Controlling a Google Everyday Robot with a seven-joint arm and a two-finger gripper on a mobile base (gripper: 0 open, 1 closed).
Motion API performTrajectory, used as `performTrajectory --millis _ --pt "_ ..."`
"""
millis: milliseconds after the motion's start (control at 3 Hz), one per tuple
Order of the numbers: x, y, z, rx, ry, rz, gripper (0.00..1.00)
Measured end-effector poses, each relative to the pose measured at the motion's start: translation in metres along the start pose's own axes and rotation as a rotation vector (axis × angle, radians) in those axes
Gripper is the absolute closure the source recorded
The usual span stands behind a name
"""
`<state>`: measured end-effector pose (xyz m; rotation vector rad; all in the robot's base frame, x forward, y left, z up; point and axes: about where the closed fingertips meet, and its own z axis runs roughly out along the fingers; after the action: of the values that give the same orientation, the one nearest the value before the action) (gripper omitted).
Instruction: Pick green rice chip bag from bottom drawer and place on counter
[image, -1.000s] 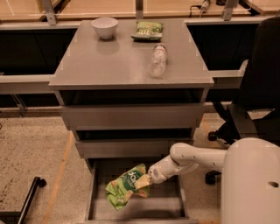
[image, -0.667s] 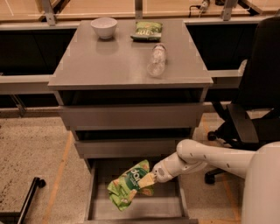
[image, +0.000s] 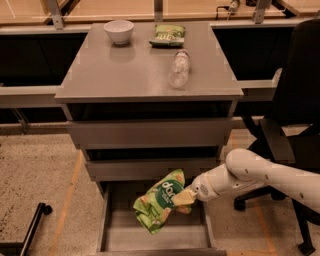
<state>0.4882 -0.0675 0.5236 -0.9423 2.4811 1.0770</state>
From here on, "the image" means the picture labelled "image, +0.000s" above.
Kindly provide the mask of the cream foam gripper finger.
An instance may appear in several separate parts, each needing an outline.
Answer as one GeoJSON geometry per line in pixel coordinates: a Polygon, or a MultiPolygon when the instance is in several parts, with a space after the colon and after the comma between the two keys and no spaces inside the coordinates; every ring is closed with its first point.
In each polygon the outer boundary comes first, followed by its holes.
{"type": "Polygon", "coordinates": [[[196,201],[197,194],[191,189],[184,189],[172,197],[175,206],[190,205],[196,201]]]}

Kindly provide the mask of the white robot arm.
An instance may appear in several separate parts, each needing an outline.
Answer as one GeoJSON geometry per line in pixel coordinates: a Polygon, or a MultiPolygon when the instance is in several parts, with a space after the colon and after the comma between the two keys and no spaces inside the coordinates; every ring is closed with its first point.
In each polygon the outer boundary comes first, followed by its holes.
{"type": "Polygon", "coordinates": [[[247,149],[232,150],[224,164],[198,175],[172,200],[175,206],[190,205],[257,183],[269,185],[320,213],[319,174],[273,163],[247,149]]]}

